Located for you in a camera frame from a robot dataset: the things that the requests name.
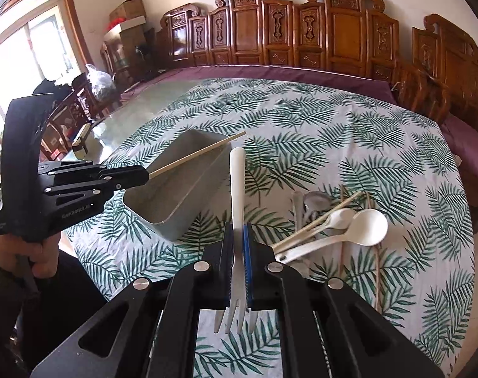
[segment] spoon handle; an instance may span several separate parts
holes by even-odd
[[[300,257],[303,257],[305,255],[308,255],[309,253],[329,246],[330,244],[338,243],[340,241],[346,241],[345,234],[337,234],[335,236],[324,237],[322,239],[317,239],[315,241],[311,241],[310,243],[294,247],[293,249],[284,251],[276,255],[276,260],[280,261],[283,264],[288,264],[293,260],[300,259]]]

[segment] hand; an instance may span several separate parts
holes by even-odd
[[[38,279],[53,277],[59,262],[59,240],[61,233],[45,239],[43,243],[27,243],[21,237],[12,234],[0,236],[0,267],[3,270],[17,274],[17,260],[15,255],[29,257],[34,262],[32,273]]]

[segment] metal bolt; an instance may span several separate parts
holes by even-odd
[[[136,290],[144,290],[149,285],[150,285],[150,282],[148,281],[148,279],[145,279],[144,277],[140,278],[140,279],[137,279],[137,280],[134,280],[134,284],[133,284],[133,286]]]
[[[197,261],[195,264],[194,264],[194,270],[196,272],[206,272],[207,270],[209,270],[209,263],[207,261]]]
[[[283,264],[277,261],[273,261],[272,263],[268,263],[267,270],[270,272],[281,272],[283,271]]]
[[[344,286],[344,282],[337,277],[328,280],[328,287],[334,290],[340,290]]]

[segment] plastic bag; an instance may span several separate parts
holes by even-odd
[[[92,64],[86,64],[85,66],[88,69],[87,78],[92,85],[92,93],[97,100],[103,100],[115,89],[113,79],[110,74],[99,71]]]

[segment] tablecloth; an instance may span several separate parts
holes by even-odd
[[[337,202],[366,190],[388,218],[380,245],[379,303],[383,316],[450,373],[466,334],[474,286],[469,207],[452,154],[431,120],[380,100],[336,89],[259,79],[203,80],[139,127],[106,160],[148,166],[187,129],[224,134],[246,150],[245,220],[257,239],[274,244],[294,231],[293,190],[320,189]],[[163,240],[122,204],[68,229],[79,260],[111,298],[137,277],[171,277],[221,239],[230,219],[224,181],[178,242]],[[365,207],[363,200],[356,209]],[[310,256],[310,276],[342,277],[370,304],[376,297],[374,250],[347,243]],[[194,375],[281,376],[273,312],[255,332],[213,333],[202,311]]]

